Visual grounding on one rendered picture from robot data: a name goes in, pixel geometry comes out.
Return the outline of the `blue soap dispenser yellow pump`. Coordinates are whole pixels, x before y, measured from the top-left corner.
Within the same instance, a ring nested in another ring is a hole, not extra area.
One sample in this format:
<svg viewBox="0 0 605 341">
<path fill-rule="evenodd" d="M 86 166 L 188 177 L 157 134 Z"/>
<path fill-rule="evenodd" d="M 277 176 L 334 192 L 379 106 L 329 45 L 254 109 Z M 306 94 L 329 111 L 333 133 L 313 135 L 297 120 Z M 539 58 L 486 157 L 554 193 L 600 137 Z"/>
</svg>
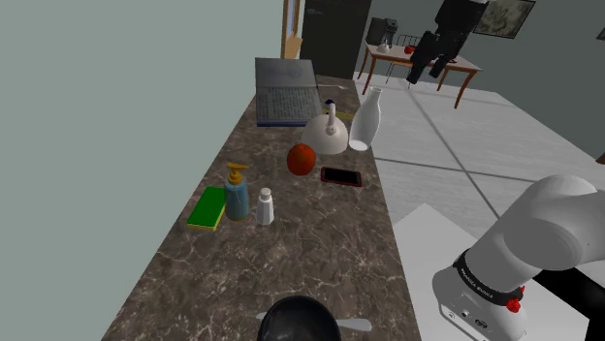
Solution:
<svg viewBox="0 0 605 341">
<path fill-rule="evenodd" d="M 244 220 L 249 213 L 247 182 L 241 171 L 248 166 L 228 163 L 229 173 L 224 183 L 225 215 L 233 221 Z"/>
</svg>

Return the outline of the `grey open laptop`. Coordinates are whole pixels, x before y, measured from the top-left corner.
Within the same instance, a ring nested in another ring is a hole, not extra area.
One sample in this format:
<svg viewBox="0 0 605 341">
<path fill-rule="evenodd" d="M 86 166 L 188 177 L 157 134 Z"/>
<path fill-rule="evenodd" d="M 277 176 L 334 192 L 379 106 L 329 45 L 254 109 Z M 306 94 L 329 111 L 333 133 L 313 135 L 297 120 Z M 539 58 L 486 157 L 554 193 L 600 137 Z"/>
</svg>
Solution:
<svg viewBox="0 0 605 341">
<path fill-rule="evenodd" d="M 258 127 L 304 127 L 322 112 L 311 60 L 255 58 Z"/>
</svg>

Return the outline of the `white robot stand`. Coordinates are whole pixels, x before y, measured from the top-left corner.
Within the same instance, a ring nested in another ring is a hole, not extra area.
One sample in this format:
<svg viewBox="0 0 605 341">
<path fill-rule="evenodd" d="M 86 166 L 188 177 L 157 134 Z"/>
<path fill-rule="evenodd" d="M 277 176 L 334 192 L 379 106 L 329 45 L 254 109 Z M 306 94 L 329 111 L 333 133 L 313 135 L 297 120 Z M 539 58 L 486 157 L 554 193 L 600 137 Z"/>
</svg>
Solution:
<svg viewBox="0 0 605 341">
<path fill-rule="evenodd" d="M 433 293 L 434 274 L 455 261 L 475 239 L 427 204 L 394 225 L 398 251 L 422 341 L 495 341 L 480 333 L 476 317 L 462 315 Z M 528 320 L 520 341 L 605 341 L 605 315 L 594 319 L 580 305 L 589 293 L 605 294 L 579 270 L 544 271 L 526 283 Z"/>
</svg>

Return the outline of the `dark framed wall picture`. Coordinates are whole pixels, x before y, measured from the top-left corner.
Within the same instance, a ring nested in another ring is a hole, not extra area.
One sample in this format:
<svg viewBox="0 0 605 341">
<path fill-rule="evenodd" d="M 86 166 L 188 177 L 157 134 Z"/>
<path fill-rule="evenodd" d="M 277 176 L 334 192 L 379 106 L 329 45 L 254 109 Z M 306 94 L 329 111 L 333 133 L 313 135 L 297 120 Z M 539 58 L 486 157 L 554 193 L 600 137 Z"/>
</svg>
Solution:
<svg viewBox="0 0 605 341">
<path fill-rule="evenodd" d="M 490 1 L 473 32 L 513 40 L 535 4 L 535 0 Z"/>
</svg>

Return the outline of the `black bowl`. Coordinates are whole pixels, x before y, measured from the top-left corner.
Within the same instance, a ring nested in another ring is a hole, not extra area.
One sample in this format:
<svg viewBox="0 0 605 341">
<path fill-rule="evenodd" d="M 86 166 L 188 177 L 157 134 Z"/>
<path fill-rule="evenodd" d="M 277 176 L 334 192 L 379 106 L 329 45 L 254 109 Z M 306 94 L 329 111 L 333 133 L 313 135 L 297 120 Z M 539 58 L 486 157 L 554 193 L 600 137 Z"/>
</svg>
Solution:
<svg viewBox="0 0 605 341">
<path fill-rule="evenodd" d="M 264 315 L 256 341 L 341 341 L 333 314 L 317 299 L 291 295 Z"/>
</svg>

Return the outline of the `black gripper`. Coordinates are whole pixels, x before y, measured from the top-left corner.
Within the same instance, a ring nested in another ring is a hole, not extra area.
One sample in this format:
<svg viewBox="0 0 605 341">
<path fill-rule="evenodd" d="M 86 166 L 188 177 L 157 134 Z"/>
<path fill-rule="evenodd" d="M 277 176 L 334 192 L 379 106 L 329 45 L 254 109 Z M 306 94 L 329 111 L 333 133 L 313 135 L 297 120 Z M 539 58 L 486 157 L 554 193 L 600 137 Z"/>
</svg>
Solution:
<svg viewBox="0 0 605 341">
<path fill-rule="evenodd" d="M 410 57 L 408 82 L 416 84 L 432 60 L 429 75 L 438 78 L 445 66 L 458 56 L 488 5 L 489 0 L 443 0 L 434 19 L 435 33 L 426 31 Z"/>
</svg>

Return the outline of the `black refrigerator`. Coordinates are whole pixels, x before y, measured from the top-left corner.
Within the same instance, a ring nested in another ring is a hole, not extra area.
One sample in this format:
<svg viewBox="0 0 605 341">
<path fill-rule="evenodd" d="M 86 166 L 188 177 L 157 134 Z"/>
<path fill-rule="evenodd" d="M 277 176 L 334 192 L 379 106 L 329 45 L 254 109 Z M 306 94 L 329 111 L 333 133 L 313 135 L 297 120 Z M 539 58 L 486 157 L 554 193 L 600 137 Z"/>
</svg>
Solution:
<svg viewBox="0 0 605 341">
<path fill-rule="evenodd" d="M 316 75 L 351 79 L 372 0 L 305 0 L 300 59 Z"/>
</svg>

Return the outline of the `green and yellow sponge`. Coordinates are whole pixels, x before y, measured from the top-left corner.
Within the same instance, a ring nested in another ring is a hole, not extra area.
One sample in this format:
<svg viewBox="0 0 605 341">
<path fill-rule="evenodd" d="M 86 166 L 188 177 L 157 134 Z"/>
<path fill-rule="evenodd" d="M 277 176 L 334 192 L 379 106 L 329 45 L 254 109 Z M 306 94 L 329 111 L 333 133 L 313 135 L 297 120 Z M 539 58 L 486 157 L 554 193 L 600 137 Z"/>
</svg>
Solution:
<svg viewBox="0 0 605 341">
<path fill-rule="evenodd" d="M 225 210 L 224 196 L 223 188 L 206 187 L 187 219 L 187 226 L 214 232 Z"/>
</svg>

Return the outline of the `white kettle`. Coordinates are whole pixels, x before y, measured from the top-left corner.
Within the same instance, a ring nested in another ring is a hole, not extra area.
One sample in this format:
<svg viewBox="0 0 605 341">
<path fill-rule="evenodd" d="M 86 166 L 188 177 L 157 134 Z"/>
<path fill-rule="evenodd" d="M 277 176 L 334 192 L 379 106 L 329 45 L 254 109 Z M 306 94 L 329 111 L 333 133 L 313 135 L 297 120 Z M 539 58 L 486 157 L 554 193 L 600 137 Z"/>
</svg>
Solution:
<svg viewBox="0 0 605 341">
<path fill-rule="evenodd" d="M 336 155 L 347 149 L 349 136 L 345 124 L 335 116 L 335 102 L 328 100 L 328 114 L 310 119 L 302 132 L 302 143 L 316 154 Z"/>
</svg>

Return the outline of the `wooden door frame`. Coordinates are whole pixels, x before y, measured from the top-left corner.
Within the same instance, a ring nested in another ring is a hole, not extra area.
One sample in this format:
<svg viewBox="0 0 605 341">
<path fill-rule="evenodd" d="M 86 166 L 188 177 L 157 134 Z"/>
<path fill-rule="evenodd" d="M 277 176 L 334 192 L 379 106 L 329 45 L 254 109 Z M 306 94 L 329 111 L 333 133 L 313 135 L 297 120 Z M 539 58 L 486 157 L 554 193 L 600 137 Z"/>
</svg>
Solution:
<svg viewBox="0 0 605 341">
<path fill-rule="evenodd" d="M 300 33 L 302 0 L 283 0 L 281 47 L 282 59 L 296 59 L 299 56 L 303 42 Z"/>
</svg>

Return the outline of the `black phone with red case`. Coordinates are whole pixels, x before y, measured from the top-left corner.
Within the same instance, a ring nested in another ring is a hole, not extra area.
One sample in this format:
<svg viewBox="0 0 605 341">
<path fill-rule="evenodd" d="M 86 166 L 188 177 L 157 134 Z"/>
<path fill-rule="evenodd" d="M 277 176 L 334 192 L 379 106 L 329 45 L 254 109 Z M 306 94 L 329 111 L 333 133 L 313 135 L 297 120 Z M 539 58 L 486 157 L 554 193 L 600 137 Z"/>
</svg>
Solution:
<svg viewBox="0 0 605 341">
<path fill-rule="evenodd" d="M 320 169 L 320 178 L 323 182 L 334 183 L 339 185 L 362 187 L 362 176 L 355 170 L 342 170 L 330 167 L 322 167 Z"/>
</svg>

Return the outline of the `white salt shaker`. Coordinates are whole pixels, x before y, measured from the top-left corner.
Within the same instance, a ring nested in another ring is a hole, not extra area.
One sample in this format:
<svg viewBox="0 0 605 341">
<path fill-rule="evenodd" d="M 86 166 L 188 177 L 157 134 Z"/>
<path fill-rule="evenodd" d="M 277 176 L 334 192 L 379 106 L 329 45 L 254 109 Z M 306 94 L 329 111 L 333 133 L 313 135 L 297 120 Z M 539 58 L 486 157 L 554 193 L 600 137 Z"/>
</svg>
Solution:
<svg viewBox="0 0 605 341">
<path fill-rule="evenodd" d="M 262 226 L 267 226 L 274 220 L 273 199 L 270 188 L 262 188 L 257 201 L 256 209 L 257 223 Z"/>
</svg>

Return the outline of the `wooden table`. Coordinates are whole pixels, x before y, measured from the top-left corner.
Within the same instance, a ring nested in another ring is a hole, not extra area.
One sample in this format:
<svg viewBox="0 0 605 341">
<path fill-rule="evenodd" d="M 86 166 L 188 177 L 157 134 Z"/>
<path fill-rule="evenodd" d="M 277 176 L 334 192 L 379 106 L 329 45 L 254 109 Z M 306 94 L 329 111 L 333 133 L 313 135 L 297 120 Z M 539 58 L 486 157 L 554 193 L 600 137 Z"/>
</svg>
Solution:
<svg viewBox="0 0 605 341">
<path fill-rule="evenodd" d="M 421 40 L 421 38 L 417 36 L 395 33 L 391 37 L 392 44 L 390 45 L 390 50 L 388 52 L 380 52 L 378 50 L 378 46 L 371 45 L 368 42 L 369 38 L 373 38 L 375 36 L 373 33 L 375 27 L 382 27 L 382 24 L 376 25 L 374 24 L 374 21 L 375 18 L 373 17 L 370 20 L 369 28 L 364 36 L 362 46 L 360 47 L 360 54 L 363 57 L 363 62 L 361 63 L 360 70 L 354 75 L 354 79 L 359 79 L 363 73 L 367 74 L 364 91 L 362 92 L 363 95 L 366 94 L 366 90 L 369 87 L 371 78 L 374 75 L 382 75 L 385 77 L 386 82 L 388 82 L 390 78 L 394 77 L 393 71 L 397 67 L 400 67 L 405 71 L 405 74 L 402 76 L 402 78 L 406 78 L 412 67 L 412 63 L 410 62 L 412 52 L 407 53 L 406 49 L 408 46 L 417 45 Z M 441 89 L 441 86 L 449 72 L 467 73 L 467 76 L 460 87 L 460 91 L 455 103 L 455 108 L 457 108 L 462 98 L 464 89 L 472 78 L 481 71 L 481 68 L 475 66 L 459 55 L 448 63 L 440 73 L 437 91 Z"/>
</svg>

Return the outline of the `grey spoon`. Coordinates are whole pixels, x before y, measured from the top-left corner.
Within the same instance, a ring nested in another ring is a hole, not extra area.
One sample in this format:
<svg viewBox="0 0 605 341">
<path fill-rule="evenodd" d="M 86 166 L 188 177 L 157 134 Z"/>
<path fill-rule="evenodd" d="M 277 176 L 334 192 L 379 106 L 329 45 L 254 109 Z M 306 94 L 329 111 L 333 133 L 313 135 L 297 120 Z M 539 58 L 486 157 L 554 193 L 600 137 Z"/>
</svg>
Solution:
<svg viewBox="0 0 605 341">
<path fill-rule="evenodd" d="M 341 327 L 370 332 L 372 324 L 367 319 L 336 319 L 330 311 L 309 309 L 272 310 L 258 313 L 262 331 L 283 331 L 293 333 L 336 334 Z"/>
</svg>

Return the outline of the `orange fruit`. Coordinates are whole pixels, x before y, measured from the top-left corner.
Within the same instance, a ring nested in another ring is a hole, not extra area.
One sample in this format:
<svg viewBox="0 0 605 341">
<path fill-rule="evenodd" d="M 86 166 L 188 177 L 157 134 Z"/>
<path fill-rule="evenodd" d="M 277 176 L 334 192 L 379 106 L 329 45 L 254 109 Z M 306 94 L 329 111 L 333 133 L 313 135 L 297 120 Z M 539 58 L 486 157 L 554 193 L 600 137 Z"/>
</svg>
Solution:
<svg viewBox="0 0 605 341">
<path fill-rule="evenodd" d="M 299 143 L 293 146 L 287 155 L 288 170 L 297 176 L 309 174 L 316 163 L 316 154 L 307 144 Z"/>
</svg>

